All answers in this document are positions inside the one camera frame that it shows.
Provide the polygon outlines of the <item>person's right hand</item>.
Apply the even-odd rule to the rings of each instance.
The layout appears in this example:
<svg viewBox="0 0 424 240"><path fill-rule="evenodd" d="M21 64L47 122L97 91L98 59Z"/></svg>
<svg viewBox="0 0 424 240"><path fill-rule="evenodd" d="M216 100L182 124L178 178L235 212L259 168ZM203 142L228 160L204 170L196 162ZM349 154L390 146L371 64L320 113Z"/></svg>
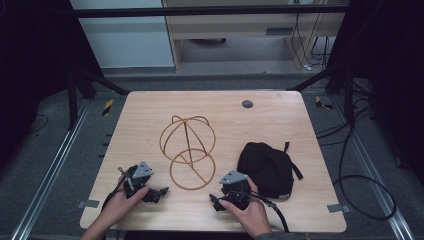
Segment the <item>person's right hand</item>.
<svg viewBox="0 0 424 240"><path fill-rule="evenodd" d="M253 238L272 232L268 216L262 202L250 199L245 210L237 208L234 204L220 200L219 203L231 213L241 224L248 235Z"/></svg>

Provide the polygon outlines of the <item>black horizontal frame bar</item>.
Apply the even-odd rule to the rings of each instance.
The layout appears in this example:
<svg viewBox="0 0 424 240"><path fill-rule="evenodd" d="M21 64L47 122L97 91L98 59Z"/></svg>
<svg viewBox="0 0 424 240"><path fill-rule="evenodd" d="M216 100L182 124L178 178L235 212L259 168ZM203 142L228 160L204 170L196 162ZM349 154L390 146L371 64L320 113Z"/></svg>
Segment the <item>black horizontal frame bar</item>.
<svg viewBox="0 0 424 240"><path fill-rule="evenodd" d="M255 5L255 6L206 6L170 8L84 9L73 10L78 18L107 17L156 17L156 16L203 16L246 14L300 14L343 13L350 10L348 4L336 5Z"/></svg>

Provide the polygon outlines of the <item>white cabinet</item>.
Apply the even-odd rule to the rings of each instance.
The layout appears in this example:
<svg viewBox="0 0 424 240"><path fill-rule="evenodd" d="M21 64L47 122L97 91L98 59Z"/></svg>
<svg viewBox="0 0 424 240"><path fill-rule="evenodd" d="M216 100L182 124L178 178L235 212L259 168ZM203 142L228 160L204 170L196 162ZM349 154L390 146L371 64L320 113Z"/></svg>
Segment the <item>white cabinet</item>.
<svg viewBox="0 0 424 240"><path fill-rule="evenodd" d="M70 0L75 10L161 8L161 0ZM173 67L164 17L80 18L102 69Z"/></svg>

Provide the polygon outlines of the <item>yellow black striped tape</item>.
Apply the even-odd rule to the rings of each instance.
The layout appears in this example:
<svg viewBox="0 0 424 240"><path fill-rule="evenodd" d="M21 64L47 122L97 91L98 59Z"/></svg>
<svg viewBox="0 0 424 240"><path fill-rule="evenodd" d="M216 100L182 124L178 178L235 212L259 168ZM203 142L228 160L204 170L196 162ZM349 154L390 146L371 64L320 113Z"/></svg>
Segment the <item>yellow black striped tape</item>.
<svg viewBox="0 0 424 240"><path fill-rule="evenodd" d="M320 107L320 108L323 108L323 109L327 109L327 110L332 110L332 109L334 109L334 108L333 108L333 106L332 106L331 104L324 104L324 103L321 101L321 98L320 98L319 96L316 96L316 97L315 97L315 104L316 104L316 106L318 106L318 107Z"/></svg>
<svg viewBox="0 0 424 240"><path fill-rule="evenodd" d="M108 113L109 113L109 111L110 111L110 109L113 105L113 102L114 102L114 99L108 99L106 101L105 106L104 106L103 111L102 111L102 116L108 115Z"/></svg>

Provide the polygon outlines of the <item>black cap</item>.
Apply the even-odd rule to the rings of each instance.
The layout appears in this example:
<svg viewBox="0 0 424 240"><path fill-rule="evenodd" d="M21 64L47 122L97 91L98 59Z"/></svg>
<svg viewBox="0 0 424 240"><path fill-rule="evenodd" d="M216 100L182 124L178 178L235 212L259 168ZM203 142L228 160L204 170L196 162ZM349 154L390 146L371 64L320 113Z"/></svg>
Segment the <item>black cap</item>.
<svg viewBox="0 0 424 240"><path fill-rule="evenodd" d="M289 143L279 150L266 143L249 142L242 150L237 171L256 184L259 194L272 199L287 200L293 190L294 177L304 178L287 154Z"/></svg>

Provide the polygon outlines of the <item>aluminium floor rail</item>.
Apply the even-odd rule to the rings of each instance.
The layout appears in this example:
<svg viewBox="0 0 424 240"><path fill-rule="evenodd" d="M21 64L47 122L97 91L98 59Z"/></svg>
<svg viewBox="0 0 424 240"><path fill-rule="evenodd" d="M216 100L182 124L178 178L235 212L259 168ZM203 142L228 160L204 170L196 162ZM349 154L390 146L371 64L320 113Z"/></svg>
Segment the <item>aluminium floor rail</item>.
<svg viewBox="0 0 424 240"><path fill-rule="evenodd" d="M27 240L47 199L54 186L56 179L66 162L68 154L77 138L78 133L86 119L87 111L91 105L91 100L83 100L81 108L78 110L75 125L67 131L55 157L52 160L41 184L39 185L31 203L25 214L19 221L10 240Z"/></svg>
<svg viewBox="0 0 424 240"><path fill-rule="evenodd" d="M359 163L362 166L364 175L342 175L344 154L349 142L353 144L353 149L357 155ZM375 219L377 221L388 221L398 240L416 240L397 205L397 201L395 200L393 194L388 190L385 182L372 163L371 158L363 145L363 142L360 140L359 135L355 133L354 127L349 127L348 129L348 136L344 142L342 155L339 161L338 178L335 181L335 183L339 185L342 193L345 193L343 188L343 181L347 179L364 179L371 184L374 195L378 200L385 216L377 218L376 216L366 214L367 218Z"/></svg>

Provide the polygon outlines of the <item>grey metal table bracket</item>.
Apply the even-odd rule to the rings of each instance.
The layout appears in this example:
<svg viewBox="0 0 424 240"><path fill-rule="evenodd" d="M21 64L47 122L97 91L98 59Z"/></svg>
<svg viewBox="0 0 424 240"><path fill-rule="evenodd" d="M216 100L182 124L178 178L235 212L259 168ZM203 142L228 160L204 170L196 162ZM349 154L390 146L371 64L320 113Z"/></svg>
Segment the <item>grey metal table bracket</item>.
<svg viewBox="0 0 424 240"><path fill-rule="evenodd" d="M84 209L86 207L89 208L97 208L99 206L99 201L98 200L84 200L84 201L79 201L77 204L77 207L79 209Z"/></svg>
<svg viewBox="0 0 424 240"><path fill-rule="evenodd" d="M328 204L327 205L327 209L330 213L335 213L335 212L342 212L342 213L349 213L352 211L352 209L350 208L349 205L344 205L344 204Z"/></svg>

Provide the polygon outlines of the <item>black metal stand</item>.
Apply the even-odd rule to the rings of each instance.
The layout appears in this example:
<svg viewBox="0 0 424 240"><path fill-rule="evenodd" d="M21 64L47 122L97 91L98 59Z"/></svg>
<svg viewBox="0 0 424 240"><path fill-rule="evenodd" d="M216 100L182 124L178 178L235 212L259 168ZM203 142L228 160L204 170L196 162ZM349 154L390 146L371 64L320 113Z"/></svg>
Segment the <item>black metal stand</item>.
<svg viewBox="0 0 424 240"><path fill-rule="evenodd" d="M288 88L288 91L303 91L321 79L329 77L330 80L325 87L325 91L332 95L344 89L344 117L350 126L355 125L353 106L353 71L348 66L335 64L325 70L315 74L306 81Z"/></svg>
<svg viewBox="0 0 424 240"><path fill-rule="evenodd" d="M94 99L97 91L92 85L93 82L112 90L119 95L128 95L129 91L108 81L100 74L95 74L81 66L73 66L67 74L67 92L69 105L69 130L72 130L78 121L77 92L80 92L84 99Z"/></svg>

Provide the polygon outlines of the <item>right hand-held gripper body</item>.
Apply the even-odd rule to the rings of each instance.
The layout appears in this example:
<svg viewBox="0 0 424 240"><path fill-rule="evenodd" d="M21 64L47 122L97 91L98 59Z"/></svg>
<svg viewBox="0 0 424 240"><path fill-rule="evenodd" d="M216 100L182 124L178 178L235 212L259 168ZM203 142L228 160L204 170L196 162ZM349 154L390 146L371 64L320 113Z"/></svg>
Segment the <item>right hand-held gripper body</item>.
<svg viewBox="0 0 424 240"><path fill-rule="evenodd" d="M223 200L232 203L241 210L245 210L248 207L251 188L247 175L237 171L229 171L219 183L222 185Z"/></svg>

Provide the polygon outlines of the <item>light wooden desk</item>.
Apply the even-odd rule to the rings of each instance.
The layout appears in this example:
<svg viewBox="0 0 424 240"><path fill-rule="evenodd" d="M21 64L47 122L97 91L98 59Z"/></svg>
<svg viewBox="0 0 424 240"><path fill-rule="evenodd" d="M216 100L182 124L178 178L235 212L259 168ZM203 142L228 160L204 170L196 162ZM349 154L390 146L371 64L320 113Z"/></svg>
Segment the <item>light wooden desk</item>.
<svg viewBox="0 0 424 240"><path fill-rule="evenodd" d="M350 0L161 0L165 7L336 5ZM313 43L318 37L335 37L342 13L247 14L168 16L166 18L174 60L180 61L181 44L188 39L281 37L298 68L312 64Z"/></svg>

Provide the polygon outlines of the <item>dark curtain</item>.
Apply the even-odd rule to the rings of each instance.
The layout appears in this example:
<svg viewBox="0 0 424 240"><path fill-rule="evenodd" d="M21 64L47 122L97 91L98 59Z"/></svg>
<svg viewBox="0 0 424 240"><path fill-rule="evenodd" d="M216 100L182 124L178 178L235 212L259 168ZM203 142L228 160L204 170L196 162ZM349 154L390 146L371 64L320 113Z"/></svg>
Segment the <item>dark curtain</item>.
<svg viewBox="0 0 424 240"><path fill-rule="evenodd" d="M0 169L71 70L102 74L80 22L58 14L71 9L70 0L0 0Z"/></svg>
<svg viewBox="0 0 424 240"><path fill-rule="evenodd" d="M331 62L371 83L377 119L424 186L424 0L350 0Z"/></svg>

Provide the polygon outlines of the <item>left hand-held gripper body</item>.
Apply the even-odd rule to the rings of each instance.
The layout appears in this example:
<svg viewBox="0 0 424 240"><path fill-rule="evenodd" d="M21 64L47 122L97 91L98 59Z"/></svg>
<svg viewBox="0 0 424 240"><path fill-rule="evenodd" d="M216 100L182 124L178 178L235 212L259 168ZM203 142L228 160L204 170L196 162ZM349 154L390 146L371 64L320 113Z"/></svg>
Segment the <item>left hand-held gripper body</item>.
<svg viewBox="0 0 424 240"><path fill-rule="evenodd" d="M153 170L145 161L142 161L139 165L130 167L126 172L126 179L124 180L126 197L132 197L136 192L145 187L152 174Z"/></svg>

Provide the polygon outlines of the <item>golden wire hat stand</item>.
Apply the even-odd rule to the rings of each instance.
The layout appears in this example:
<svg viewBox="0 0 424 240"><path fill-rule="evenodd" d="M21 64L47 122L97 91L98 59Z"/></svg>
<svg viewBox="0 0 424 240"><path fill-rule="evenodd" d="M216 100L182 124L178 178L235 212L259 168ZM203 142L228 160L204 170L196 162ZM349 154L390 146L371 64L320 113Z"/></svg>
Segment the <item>golden wire hat stand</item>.
<svg viewBox="0 0 424 240"><path fill-rule="evenodd" d="M159 137L163 156L170 161L169 176L180 189L205 188L215 177L217 164L212 156L217 137L204 116L171 117Z"/></svg>

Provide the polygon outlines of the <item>person's left hand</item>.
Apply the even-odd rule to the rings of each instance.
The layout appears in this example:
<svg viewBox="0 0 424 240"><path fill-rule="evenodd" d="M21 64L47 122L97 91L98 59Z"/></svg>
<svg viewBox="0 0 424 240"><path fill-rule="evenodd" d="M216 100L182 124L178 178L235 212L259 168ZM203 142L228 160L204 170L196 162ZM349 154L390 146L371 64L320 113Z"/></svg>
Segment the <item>person's left hand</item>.
<svg viewBox="0 0 424 240"><path fill-rule="evenodd" d="M117 224L130 212L133 207L142 201L148 191L148 187L143 187L130 198L126 196L124 191L117 192L109 200L99 216L101 225L106 229L109 229L113 225Z"/></svg>

